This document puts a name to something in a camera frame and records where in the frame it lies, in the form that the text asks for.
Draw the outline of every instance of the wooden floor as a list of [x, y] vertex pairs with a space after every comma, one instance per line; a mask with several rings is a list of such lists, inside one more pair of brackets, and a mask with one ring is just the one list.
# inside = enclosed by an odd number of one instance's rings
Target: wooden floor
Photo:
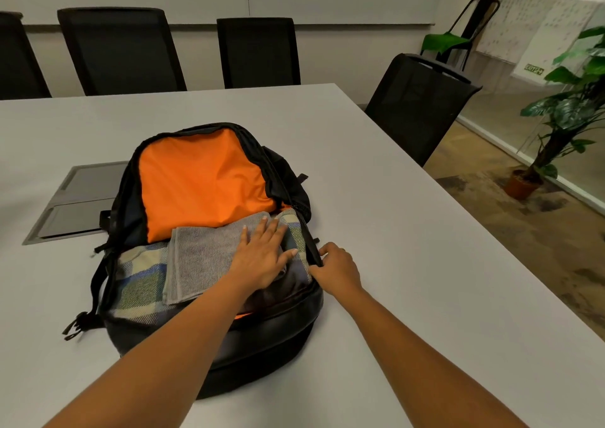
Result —
[[454, 123], [425, 170], [605, 340], [605, 217], [550, 183], [511, 199], [502, 185], [516, 166]]

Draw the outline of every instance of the plant pot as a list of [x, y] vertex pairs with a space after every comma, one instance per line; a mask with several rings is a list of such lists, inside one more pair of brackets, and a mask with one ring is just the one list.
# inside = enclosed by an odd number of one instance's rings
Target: plant pot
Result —
[[542, 186], [544, 183], [540, 180], [539, 183], [532, 183], [521, 179], [524, 170], [515, 170], [510, 174], [510, 179], [506, 186], [504, 186], [504, 192], [513, 199], [518, 201], [524, 201], [527, 199], [532, 192]]

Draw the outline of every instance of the orange backpack lining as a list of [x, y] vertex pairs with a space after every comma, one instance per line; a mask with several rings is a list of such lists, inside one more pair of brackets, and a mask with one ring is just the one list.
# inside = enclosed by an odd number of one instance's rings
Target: orange backpack lining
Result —
[[260, 167], [228, 128], [151, 143], [139, 174], [149, 243], [169, 239], [177, 227], [220, 227], [276, 208]]

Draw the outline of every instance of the metal chair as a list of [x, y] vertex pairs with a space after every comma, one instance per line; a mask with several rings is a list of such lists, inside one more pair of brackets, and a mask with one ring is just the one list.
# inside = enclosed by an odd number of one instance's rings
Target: metal chair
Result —
[[0, 100], [49, 98], [19, 14], [0, 12]]
[[447, 51], [437, 54], [437, 61], [442, 63], [448, 63], [452, 50], [465, 50], [465, 58], [464, 62], [462, 63], [462, 71], [464, 71], [466, 67], [466, 62], [468, 61], [468, 57], [471, 53], [471, 49], [473, 47], [475, 39], [479, 36], [481, 31], [483, 31], [485, 26], [488, 25], [489, 21], [492, 19], [492, 17], [494, 17], [498, 9], [500, 9], [500, 0], [471, 0], [468, 2], [464, 10], [460, 13], [460, 15], [458, 16], [454, 24], [450, 27], [450, 29], [447, 31], [447, 33], [451, 33], [454, 27], [458, 24], [458, 21], [460, 21], [462, 16], [465, 15], [467, 10], [471, 7], [474, 2], [477, 2], [477, 6], [471, 14], [471, 18], [468, 20], [468, 23], [466, 24], [462, 35], [460, 35], [460, 38], [464, 38], [468, 40], [468, 42], [451, 46], [450, 49], [448, 49]]
[[378, 84], [366, 114], [422, 166], [480, 89], [448, 65], [399, 54]]
[[261, 88], [301, 83], [292, 19], [217, 19], [216, 29], [225, 88]]
[[57, 17], [86, 95], [187, 90], [161, 9], [68, 8]]

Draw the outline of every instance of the table surface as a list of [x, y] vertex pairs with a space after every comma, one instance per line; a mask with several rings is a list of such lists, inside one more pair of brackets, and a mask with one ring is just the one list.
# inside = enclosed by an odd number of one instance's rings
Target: table surface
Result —
[[[367, 290], [532, 427], [601, 427], [605, 343], [334, 84], [0, 102], [0, 425], [36, 427], [117, 358], [90, 308], [103, 234], [22, 246], [73, 165], [130, 158], [159, 132], [249, 129], [306, 173], [310, 229]], [[184, 427], [409, 426], [356, 326], [326, 295], [292, 363], [198, 401]]]

